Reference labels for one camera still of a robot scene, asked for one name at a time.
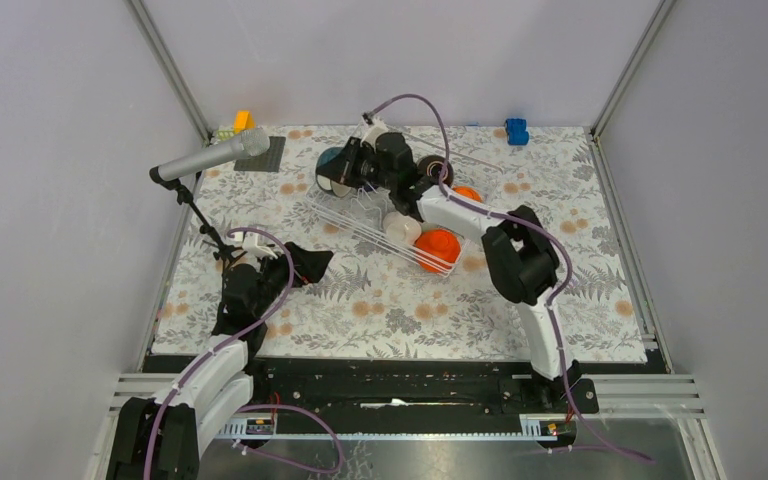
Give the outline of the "dark blue glazed bowl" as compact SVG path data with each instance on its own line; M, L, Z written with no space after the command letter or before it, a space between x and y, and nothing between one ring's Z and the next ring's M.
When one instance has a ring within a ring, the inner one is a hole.
M340 183L348 164L349 157L342 147L329 147L319 156L315 173L317 176Z

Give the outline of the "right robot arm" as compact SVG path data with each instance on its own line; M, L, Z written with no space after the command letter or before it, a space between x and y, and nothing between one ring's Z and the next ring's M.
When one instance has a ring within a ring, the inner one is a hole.
M531 208L492 211L457 193L449 156L417 160L400 132L373 141L351 137L344 146L327 149L316 162L315 178L336 197L385 190L398 213L480 244L493 286L516 307L528 337L535 402L549 412L567 405L568 412L581 415L574 396L579 364L567 352L554 308L569 283L558 277L558 269L569 267L571 259Z

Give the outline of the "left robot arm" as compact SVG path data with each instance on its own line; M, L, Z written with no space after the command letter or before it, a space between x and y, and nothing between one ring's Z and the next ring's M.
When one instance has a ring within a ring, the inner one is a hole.
M234 249L222 270L206 350L166 387L124 403L107 478L196 478L207 446L231 417L269 401L268 381L246 371L267 333L266 318L291 289L321 281L333 256L293 242L255 241Z

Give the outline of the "teal and white bowl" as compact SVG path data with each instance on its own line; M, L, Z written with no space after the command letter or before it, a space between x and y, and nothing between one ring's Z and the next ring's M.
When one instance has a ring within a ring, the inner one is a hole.
M356 192L356 188L340 184L324 176L317 176L316 183L326 194L337 198L345 198Z

